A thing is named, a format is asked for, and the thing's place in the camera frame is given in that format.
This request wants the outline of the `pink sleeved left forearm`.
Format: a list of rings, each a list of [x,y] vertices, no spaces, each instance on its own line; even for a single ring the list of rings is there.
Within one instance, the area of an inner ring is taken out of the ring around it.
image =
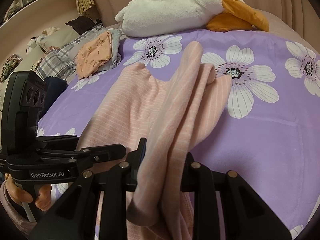
[[[27,238],[36,223],[32,223],[27,219],[25,210],[20,205],[11,200],[9,193],[6,189],[6,182],[1,185],[1,204],[4,207],[10,220],[15,224],[16,228]]]

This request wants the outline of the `person's left hand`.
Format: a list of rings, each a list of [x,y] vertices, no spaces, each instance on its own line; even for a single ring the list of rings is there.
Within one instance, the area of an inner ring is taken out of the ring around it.
[[[13,181],[10,174],[5,174],[6,184],[5,187],[7,189],[7,192],[10,196],[10,198],[16,203],[16,204],[22,204],[24,203],[32,203],[33,198],[31,194],[29,194],[27,191],[21,189],[18,187],[15,182]],[[43,185],[39,189],[39,196],[37,196],[35,200],[35,205],[38,209],[41,211],[47,211],[51,205],[51,190],[52,186],[50,184]]]

